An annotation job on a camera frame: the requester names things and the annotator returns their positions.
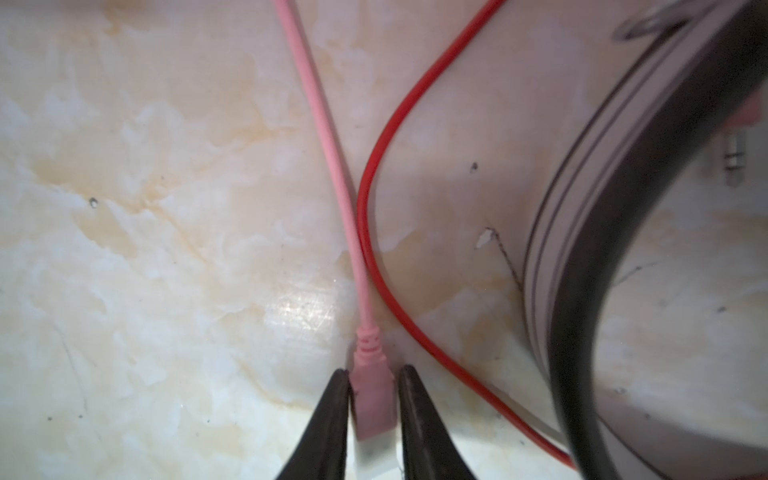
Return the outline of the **white black headphones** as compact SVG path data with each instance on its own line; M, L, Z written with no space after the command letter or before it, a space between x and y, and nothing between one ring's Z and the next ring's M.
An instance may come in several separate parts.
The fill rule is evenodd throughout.
M675 1L626 20L618 42L650 43L554 175L524 262L531 346L585 479L661 472L600 419L593 353L609 283L642 221L691 155L767 76L763 1Z

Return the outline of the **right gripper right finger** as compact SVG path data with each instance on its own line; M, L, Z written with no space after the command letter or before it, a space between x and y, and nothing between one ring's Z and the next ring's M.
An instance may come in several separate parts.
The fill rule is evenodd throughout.
M400 369L397 388L404 478L475 480L413 365Z

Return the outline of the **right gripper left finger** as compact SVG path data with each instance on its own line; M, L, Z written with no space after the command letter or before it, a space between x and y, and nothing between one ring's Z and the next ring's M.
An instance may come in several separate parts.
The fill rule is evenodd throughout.
M335 370L277 479L345 478L350 396L348 371Z

